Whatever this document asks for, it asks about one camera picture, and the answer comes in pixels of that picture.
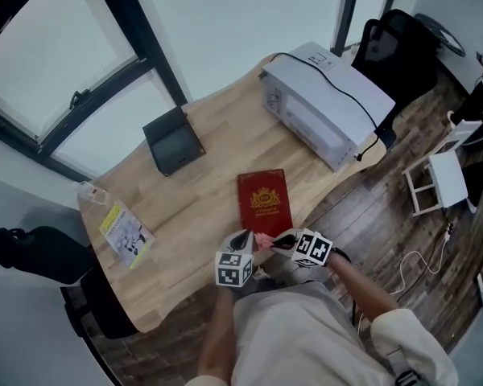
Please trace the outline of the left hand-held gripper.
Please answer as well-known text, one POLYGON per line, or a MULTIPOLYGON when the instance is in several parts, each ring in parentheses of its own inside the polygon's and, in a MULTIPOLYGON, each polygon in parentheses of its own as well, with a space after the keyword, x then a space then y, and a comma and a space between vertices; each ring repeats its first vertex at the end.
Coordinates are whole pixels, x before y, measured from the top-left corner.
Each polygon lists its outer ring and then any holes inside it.
POLYGON ((241 288, 253 273, 254 233, 248 229, 227 236, 215 255, 218 286, 241 288))

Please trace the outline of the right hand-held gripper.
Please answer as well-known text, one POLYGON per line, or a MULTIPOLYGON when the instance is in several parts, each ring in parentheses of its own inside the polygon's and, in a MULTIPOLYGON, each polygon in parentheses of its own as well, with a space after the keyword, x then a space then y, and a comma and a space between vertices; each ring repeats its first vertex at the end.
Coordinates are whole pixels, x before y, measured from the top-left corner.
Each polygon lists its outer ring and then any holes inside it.
MULTIPOLYGON (((286 233, 273 240, 274 249, 290 251, 296 242, 294 233, 286 233)), ((305 228, 300 234, 291 260, 301 267, 324 266, 332 249, 333 242, 318 232, 305 228)))

